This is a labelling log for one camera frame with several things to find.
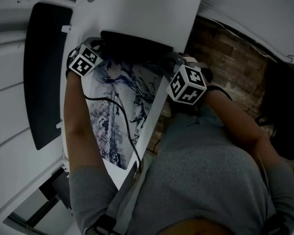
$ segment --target person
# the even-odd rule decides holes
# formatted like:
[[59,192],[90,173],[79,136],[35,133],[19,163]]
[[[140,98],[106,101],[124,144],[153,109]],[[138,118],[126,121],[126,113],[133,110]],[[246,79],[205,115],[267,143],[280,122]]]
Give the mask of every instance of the person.
[[[222,92],[205,92],[198,116],[176,113],[161,137],[128,235],[291,234],[294,175],[262,130]],[[118,189],[90,123],[81,79],[69,72],[64,106],[73,216],[82,234]]]

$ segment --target artwork print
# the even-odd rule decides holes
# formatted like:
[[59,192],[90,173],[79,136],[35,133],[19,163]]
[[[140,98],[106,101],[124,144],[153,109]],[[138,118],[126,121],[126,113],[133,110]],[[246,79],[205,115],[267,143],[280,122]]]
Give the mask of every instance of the artwork print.
[[[136,145],[161,79],[157,66],[105,60],[94,69],[90,97],[107,97],[122,105]],[[102,157],[127,169],[134,151],[123,113],[108,101],[90,101],[89,112]]]

